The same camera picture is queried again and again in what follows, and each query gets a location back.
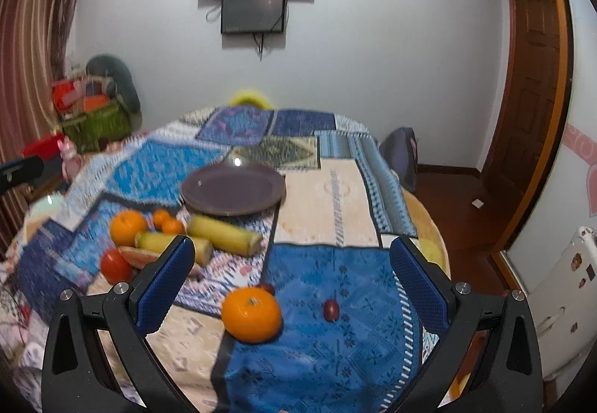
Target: pile of items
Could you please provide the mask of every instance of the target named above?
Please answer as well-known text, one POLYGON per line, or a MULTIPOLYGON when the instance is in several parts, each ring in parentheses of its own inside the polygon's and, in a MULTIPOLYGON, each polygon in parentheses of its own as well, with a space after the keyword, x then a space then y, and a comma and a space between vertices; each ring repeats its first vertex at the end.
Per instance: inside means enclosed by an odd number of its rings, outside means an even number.
POLYGON ((140 113, 137 92, 126 65, 103 54, 85 71, 52 84, 52 99, 64 134, 79 153, 98 152, 131 133, 131 116, 140 113))

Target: red tomato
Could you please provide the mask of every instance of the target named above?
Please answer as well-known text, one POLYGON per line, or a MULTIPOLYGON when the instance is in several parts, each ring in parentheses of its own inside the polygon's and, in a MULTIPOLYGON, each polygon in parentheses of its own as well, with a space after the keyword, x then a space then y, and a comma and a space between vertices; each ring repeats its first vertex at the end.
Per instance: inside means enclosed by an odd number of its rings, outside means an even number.
POLYGON ((100 269, 110 285, 132 280, 132 267, 116 248, 109 249, 101 257, 100 269))

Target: curtain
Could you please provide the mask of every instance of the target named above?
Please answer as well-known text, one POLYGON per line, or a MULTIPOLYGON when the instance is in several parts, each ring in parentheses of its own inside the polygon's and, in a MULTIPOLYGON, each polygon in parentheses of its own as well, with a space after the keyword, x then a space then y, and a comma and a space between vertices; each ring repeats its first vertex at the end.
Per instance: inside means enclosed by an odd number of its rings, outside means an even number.
MULTIPOLYGON (((0 0, 0 162, 57 126, 52 81, 64 78, 76 0, 0 0)), ((0 255, 23 223, 15 190, 0 196, 0 255)))

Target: backpack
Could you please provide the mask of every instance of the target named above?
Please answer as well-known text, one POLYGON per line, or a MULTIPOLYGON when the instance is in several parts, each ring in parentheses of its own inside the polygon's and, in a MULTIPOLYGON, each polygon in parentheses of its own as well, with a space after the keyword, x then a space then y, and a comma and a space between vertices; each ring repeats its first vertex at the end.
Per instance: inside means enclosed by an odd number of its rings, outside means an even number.
POLYGON ((417 188, 417 139, 411 127, 391 132, 379 146, 383 159, 398 174, 400 184, 408 192, 417 188))

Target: door frame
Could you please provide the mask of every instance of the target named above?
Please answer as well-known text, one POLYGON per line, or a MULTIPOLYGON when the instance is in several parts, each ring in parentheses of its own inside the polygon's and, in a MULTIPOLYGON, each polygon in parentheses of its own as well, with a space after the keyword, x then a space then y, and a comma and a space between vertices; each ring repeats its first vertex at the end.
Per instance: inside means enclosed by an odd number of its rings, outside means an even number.
MULTIPOLYGON (((559 66, 556 79, 556 93, 553 102, 553 111, 551 113, 551 120, 545 137, 545 144, 539 154, 539 159, 532 174, 531 180, 526 188, 521 202, 514 211, 512 218, 502 232, 500 238, 491 249, 491 257, 496 263, 496 266, 506 279, 508 285, 512 288, 518 288, 520 283, 512 273, 511 268, 506 262, 502 251, 507 251, 512 245, 516 237, 519 235, 522 227, 527 222, 539 196, 545 186, 547 177, 553 167, 553 162, 556 158, 559 144, 562 139, 563 130, 568 117, 568 106, 570 102, 570 94, 572 89, 572 68, 573 68, 573 44, 572 44, 572 20, 570 17, 570 7, 568 0, 556 0, 557 10, 557 24, 560 29, 560 51, 559 51, 559 66)), ((504 121, 504 113, 506 110, 507 99, 510 95, 510 88, 512 86, 512 69, 513 69, 513 43, 516 40, 516 6, 514 0, 510 0, 510 51, 508 58, 508 67, 506 72, 506 86, 504 88, 504 96, 498 116, 496 131, 491 141, 488 158, 483 166, 481 178, 487 175, 489 163, 493 159, 496 142, 501 127, 504 121)))

